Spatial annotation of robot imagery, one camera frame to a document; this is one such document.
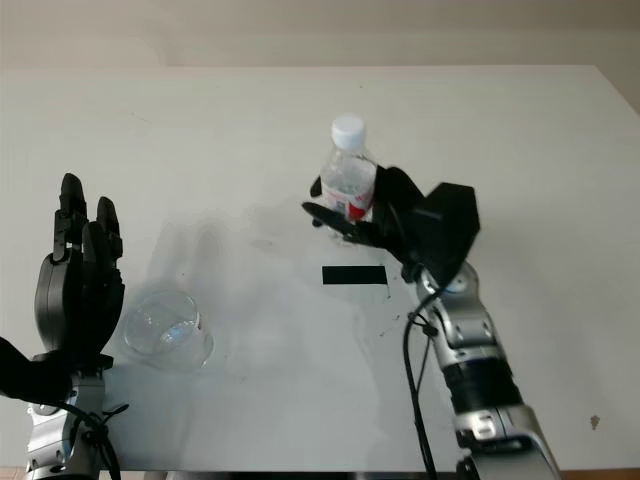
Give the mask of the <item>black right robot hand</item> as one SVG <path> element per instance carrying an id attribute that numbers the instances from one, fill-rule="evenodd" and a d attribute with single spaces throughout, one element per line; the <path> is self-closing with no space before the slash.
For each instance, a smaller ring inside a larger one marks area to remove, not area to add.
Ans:
<path id="1" fill-rule="evenodd" d="M 408 215 L 424 198 L 419 188 L 400 168 L 377 167 L 369 220 L 348 220 L 312 200 L 302 204 L 316 228 L 327 226 L 348 243 L 388 251 L 402 265 L 401 276 L 407 283 L 416 281 L 423 269 L 418 259 L 415 235 Z"/>

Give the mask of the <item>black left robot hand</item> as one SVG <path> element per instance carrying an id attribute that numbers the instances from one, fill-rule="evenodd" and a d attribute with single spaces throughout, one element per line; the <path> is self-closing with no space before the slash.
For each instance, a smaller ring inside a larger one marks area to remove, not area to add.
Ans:
<path id="1" fill-rule="evenodd" d="M 49 356 L 73 370 L 106 370 L 102 353 L 119 321 L 125 285 L 118 260 L 123 241 L 114 203 L 102 196 L 90 220 L 81 180 L 64 175 L 54 214 L 52 252 L 36 287 L 36 325 Z"/>

